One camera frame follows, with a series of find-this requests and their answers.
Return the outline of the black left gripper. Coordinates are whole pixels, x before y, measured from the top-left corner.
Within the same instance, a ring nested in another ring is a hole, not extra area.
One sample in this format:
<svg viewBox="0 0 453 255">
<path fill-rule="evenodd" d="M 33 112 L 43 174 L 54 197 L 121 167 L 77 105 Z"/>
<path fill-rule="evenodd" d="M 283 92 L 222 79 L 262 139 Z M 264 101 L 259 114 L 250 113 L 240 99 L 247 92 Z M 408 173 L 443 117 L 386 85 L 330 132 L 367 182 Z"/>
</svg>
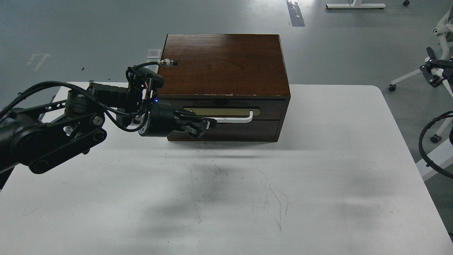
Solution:
<svg viewBox="0 0 453 255">
<path fill-rule="evenodd" d="M 145 125 L 138 131 L 141 137 L 176 137 L 186 134 L 193 139 L 215 129 L 217 121 L 192 111 L 173 106 L 166 101 L 152 103 Z"/>
</svg>

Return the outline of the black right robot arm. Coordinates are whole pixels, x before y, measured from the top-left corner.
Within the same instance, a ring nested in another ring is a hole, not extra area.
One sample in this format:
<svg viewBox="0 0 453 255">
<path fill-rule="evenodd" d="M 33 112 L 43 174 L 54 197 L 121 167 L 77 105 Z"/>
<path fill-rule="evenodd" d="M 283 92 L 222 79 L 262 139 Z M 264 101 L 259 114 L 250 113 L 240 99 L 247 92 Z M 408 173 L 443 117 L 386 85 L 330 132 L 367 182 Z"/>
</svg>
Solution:
<svg viewBox="0 0 453 255">
<path fill-rule="evenodd" d="M 452 53 L 449 53 L 449 58 L 438 58 L 431 47 L 426 48 L 428 59 L 419 67 L 425 81 L 432 87 L 436 88 L 444 82 L 448 83 L 448 87 L 452 89 L 453 80 L 453 64 Z"/>
</svg>

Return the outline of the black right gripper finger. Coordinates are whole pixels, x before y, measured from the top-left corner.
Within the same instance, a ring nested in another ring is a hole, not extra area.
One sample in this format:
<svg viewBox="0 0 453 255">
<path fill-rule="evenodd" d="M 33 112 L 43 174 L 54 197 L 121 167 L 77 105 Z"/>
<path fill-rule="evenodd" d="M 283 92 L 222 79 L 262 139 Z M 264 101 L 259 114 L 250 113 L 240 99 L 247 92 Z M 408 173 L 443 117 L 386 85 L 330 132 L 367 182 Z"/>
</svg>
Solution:
<svg viewBox="0 0 453 255">
<path fill-rule="evenodd" d="M 437 75 L 436 71 L 433 73 L 433 70 L 436 68 L 443 69 L 447 64 L 447 61 L 438 59 L 431 47 L 427 47 L 426 52 L 428 54 L 428 60 L 426 60 L 425 63 L 419 67 L 419 70 L 421 71 L 424 79 L 429 85 L 431 85 L 432 87 L 438 87 L 440 86 L 440 84 L 442 84 L 445 78 L 441 78 L 439 75 Z"/>
</svg>

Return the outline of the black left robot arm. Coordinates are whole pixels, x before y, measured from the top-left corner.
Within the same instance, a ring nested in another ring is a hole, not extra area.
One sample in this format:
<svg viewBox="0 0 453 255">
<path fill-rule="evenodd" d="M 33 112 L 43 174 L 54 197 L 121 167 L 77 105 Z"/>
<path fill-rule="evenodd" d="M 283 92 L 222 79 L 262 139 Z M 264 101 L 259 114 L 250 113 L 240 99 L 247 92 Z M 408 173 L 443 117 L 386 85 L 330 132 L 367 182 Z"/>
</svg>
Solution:
<svg viewBox="0 0 453 255">
<path fill-rule="evenodd" d="M 157 89 L 164 78 L 150 70 L 150 65 L 177 66 L 164 59 L 141 63 L 126 69 L 127 87 L 90 82 L 87 89 L 70 83 L 41 82 L 18 94 L 1 110 L 1 172 L 18 164 L 42 174 L 107 138 L 103 128 L 108 118 L 125 132 L 141 137 L 168 137 L 171 132 L 186 132 L 199 138 L 214 129 L 217 120 L 172 106 L 157 99 Z M 69 88 L 67 98 L 34 108 L 17 105 L 45 89 Z"/>
</svg>

